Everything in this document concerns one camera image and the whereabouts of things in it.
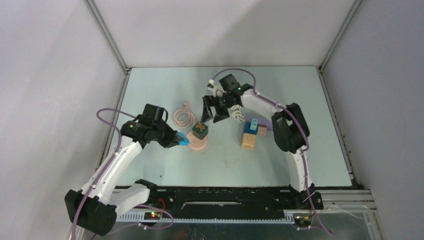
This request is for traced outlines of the light blue adapter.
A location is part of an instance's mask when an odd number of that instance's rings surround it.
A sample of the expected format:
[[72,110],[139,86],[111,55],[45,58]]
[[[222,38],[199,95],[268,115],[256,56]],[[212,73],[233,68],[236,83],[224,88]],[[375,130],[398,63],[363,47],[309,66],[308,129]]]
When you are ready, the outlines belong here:
[[177,132],[177,142],[180,146],[188,146],[190,144],[190,140],[182,132]]

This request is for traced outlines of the dark green cube socket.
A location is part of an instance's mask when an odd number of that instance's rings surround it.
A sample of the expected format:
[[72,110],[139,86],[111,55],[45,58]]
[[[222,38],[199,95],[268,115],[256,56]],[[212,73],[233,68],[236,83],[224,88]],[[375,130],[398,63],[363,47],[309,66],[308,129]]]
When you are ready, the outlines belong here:
[[201,121],[198,121],[192,127],[192,134],[199,140],[203,140],[209,133],[208,126]]

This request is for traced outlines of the dark blue cube socket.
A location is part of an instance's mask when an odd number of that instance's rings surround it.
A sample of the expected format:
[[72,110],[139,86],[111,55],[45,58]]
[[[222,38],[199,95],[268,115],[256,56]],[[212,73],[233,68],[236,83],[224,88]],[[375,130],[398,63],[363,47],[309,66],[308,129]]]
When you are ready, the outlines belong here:
[[245,124],[244,124],[243,132],[247,133],[247,134],[257,135],[258,134],[258,122],[256,120],[254,120],[253,122],[246,121]]

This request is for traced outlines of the beige cube socket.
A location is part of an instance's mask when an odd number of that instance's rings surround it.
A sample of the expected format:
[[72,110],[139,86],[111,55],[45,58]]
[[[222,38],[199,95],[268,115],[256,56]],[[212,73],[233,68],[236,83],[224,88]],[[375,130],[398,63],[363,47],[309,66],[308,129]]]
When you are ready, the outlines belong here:
[[244,132],[241,140],[241,147],[247,150],[253,150],[256,145],[256,134]]

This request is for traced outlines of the purple power strip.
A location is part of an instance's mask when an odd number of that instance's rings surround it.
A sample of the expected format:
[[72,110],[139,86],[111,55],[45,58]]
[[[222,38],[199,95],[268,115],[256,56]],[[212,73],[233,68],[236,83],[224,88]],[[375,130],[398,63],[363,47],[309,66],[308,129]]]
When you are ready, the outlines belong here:
[[273,131],[272,122],[270,120],[268,120],[267,118],[263,117],[263,116],[249,116],[248,115],[248,116],[246,116],[245,121],[251,122],[253,119],[257,120],[258,126],[266,127],[266,129],[268,131]]

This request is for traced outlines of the small pink plug adapter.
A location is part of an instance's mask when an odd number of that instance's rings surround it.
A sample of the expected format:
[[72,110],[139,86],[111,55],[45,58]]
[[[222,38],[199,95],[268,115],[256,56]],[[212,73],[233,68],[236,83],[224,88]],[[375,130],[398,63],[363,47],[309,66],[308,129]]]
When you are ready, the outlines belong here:
[[267,131],[268,131],[268,129],[267,129],[266,126],[264,126],[264,125],[258,125],[258,127],[257,127],[257,134],[259,136],[265,136],[267,134]]

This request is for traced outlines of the teal small cube adapter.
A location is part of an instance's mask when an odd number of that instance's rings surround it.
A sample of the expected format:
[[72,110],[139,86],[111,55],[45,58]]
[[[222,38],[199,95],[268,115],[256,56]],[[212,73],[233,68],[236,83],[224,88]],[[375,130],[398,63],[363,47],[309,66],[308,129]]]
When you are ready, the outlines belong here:
[[258,120],[256,118],[252,118],[251,122],[250,122],[249,129],[252,130],[252,131],[257,131],[258,125],[259,125]]

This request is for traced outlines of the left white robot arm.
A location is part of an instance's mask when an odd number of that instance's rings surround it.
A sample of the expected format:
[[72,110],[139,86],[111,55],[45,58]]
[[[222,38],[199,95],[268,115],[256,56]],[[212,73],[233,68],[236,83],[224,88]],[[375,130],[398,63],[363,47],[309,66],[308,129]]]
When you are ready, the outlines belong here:
[[114,193],[114,189],[127,167],[147,144],[157,142],[165,149],[189,144],[183,133],[168,125],[168,116],[163,107],[146,104],[142,114],[132,116],[121,128],[112,125],[118,134],[114,150],[80,190],[71,189],[65,195],[72,223],[72,240],[77,238],[77,227],[105,236],[118,217],[127,211],[139,205],[145,208],[156,206],[158,194],[151,190],[154,184],[145,180],[136,181],[120,193]]

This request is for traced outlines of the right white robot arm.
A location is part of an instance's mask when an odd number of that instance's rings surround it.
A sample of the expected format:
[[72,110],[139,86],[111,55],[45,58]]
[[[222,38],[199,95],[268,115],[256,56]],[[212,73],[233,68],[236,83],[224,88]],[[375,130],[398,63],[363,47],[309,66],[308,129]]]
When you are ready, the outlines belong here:
[[230,117],[229,109],[239,105],[252,110],[271,122],[276,145],[288,158],[290,186],[295,190],[291,194],[291,204],[304,209],[311,202],[309,191],[312,180],[309,176],[306,152],[309,149],[309,127],[300,106],[296,103],[279,104],[256,91],[255,87],[245,83],[241,85],[229,74],[216,83],[210,79],[207,88],[212,92],[202,98],[203,110],[200,121],[217,123]]

